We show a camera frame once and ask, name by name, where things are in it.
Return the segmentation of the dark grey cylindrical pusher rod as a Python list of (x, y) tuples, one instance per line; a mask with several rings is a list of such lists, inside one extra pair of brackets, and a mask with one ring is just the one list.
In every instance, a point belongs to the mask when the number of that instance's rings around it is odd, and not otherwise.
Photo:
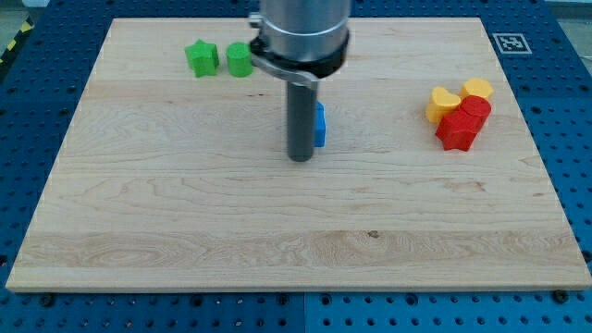
[(310, 160), (315, 149), (317, 91), (287, 83), (287, 147), (295, 162)]

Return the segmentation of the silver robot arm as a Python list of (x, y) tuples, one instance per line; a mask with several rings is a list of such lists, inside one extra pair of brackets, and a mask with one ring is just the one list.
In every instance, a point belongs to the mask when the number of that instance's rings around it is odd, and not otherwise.
[(249, 15), (257, 30), (252, 64), (286, 82), (287, 154), (306, 162), (315, 150), (318, 85), (345, 62), (350, 0), (261, 0)]

